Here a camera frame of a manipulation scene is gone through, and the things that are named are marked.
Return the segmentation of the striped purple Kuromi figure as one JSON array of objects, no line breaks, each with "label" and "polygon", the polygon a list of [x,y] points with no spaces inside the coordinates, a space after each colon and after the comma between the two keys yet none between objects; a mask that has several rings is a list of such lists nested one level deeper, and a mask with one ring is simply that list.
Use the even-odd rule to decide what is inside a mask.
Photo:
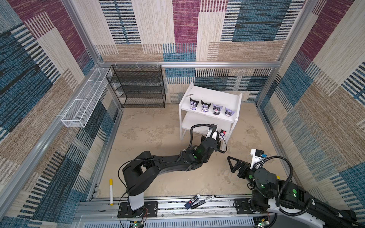
[{"label": "striped purple Kuromi figure", "polygon": [[203,113],[208,113],[211,105],[212,105],[211,103],[206,103],[204,101],[201,101],[201,106],[202,106],[201,111]]}]

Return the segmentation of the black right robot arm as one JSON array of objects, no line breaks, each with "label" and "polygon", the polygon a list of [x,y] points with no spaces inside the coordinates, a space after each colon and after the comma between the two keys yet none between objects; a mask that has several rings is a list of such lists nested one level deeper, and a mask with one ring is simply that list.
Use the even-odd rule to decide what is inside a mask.
[{"label": "black right robot arm", "polygon": [[248,182],[252,195],[249,199],[236,199],[233,206],[238,214],[261,213],[275,217],[286,216],[312,228],[363,228],[352,210],[339,210],[315,198],[290,179],[279,180],[263,165],[270,158],[250,164],[233,157],[227,158],[231,172]]}]

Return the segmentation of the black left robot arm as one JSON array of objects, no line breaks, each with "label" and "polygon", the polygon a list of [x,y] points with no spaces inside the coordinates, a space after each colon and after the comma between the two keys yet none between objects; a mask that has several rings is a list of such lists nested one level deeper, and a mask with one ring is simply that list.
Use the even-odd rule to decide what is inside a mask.
[{"label": "black left robot arm", "polygon": [[[193,146],[193,131],[198,127],[208,127],[208,133],[200,145]],[[200,123],[190,128],[189,145],[178,155],[155,156],[150,151],[144,151],[135,159],[125,162],[119,171],[123,173],[122,183],[126,187],[131,211],[135,213],[145,209],[144,192],[158,175],[196,170],[209,161],[213,152],[225,153],[220,146],[218,125]]]}]

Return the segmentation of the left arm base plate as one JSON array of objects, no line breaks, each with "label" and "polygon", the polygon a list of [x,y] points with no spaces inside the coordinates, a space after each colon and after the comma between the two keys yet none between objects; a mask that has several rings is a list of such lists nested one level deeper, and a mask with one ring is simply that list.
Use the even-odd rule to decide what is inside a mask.
[{"label": "left arm base plate", "polygon": [[157,217],[158,202],[147,201],[139,209],[132,210],[129,202],[120,203],[117,217],[119,219],[126,218],[155,218]]}]

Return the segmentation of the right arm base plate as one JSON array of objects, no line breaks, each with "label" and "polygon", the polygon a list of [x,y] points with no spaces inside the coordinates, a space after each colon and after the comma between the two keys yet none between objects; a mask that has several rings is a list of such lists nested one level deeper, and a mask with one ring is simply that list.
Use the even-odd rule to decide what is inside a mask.
[{"label": "right arm base plate", "polygon": [[236,209],[238,215],[255,214],[256,212],[251,208],[250,199],[235,199],[233,207]]}]

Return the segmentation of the purple hood Kuromi figure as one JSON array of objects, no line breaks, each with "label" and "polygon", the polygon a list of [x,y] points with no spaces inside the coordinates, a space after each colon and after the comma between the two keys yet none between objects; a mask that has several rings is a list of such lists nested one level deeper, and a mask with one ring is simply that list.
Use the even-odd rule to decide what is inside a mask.
[{"label": "purple hood Kuromi figure", "polygon": [[231,109],[228,109],[227,107],[225,108],[225,116],[226,117],[231,117],[235,114],[235,111],[231,110]]}]

